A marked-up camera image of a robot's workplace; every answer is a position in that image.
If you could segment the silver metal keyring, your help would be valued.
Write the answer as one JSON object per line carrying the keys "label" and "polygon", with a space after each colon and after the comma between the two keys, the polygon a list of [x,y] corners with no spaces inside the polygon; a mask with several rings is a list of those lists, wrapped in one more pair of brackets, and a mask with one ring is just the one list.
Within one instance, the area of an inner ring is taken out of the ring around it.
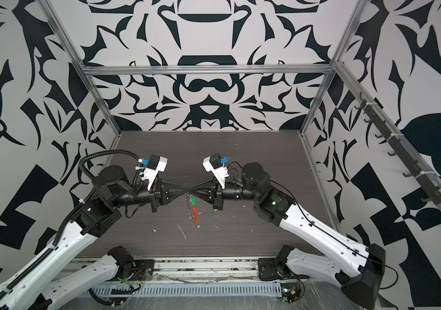
{"label": "silver metal keyring", "polygon": [[192,202],[191,202],[191,195],[185,194],[185,201],[186,201],[186,204],[188,206],[189,212],[192,212],[193,205],[192,205]]}

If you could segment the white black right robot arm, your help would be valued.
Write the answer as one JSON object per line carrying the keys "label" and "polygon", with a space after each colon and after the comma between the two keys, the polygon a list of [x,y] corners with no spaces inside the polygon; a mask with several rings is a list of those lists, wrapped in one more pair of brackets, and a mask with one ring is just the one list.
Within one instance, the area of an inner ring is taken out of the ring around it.
{"label": "white black right robot arm", "polygon": [[285,245],[277,256],[279,264],[295,276],[333,284],[358,306],[375,309],[388,269],[386,251],[380,245],[361,244],[312,216],[257,162],[244,165],[241,179],[236,182],[226,181],[226,167],[206,170],[213,173],[213,179],[190,187],[189,194],[215,209],[221,209],[224,200],[251,200],[254,211],[263,220],[298,236],[322,253],[318,257]]}

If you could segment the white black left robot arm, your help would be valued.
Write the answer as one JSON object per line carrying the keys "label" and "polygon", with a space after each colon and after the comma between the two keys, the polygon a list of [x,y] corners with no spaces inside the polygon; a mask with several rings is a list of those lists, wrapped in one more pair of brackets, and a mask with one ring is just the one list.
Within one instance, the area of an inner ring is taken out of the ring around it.
{"label": "white black left robot arm", "polygon": [[[86,163],[95,158],[123,154],[136,161],[135,175],[128,179],[121,166],[110,165],[94,175]],[[89,177],[92,190],[63,219],[53,241],[14,276],[0,284],[0,309],[60,309],[96,285],[132,275],[134,258],[122,246],[112,248],[95,263],[58,280],[56,276],[73,258],[93,244],[122,218],[120,208],[150,204],[153,210],[188,192],[188,187],[158,177],[167,159],[115,149],[83,157],[78,164]]]}

